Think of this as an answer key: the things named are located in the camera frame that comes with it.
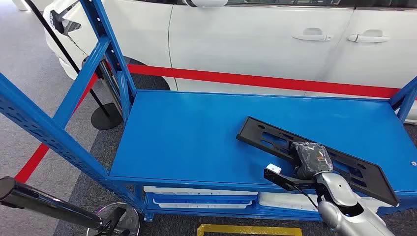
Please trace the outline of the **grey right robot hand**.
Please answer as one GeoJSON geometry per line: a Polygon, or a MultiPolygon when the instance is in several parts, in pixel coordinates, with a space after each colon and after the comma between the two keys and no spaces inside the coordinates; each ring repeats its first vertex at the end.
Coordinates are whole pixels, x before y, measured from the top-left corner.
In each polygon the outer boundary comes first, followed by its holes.
{"type": "Polygon", "coordinates": [[[322,144],[293,142],[291,150],[299,159],[296,174],[300,179],[310,180],[319,173],[333,171],[332,160],[322,144]]]}

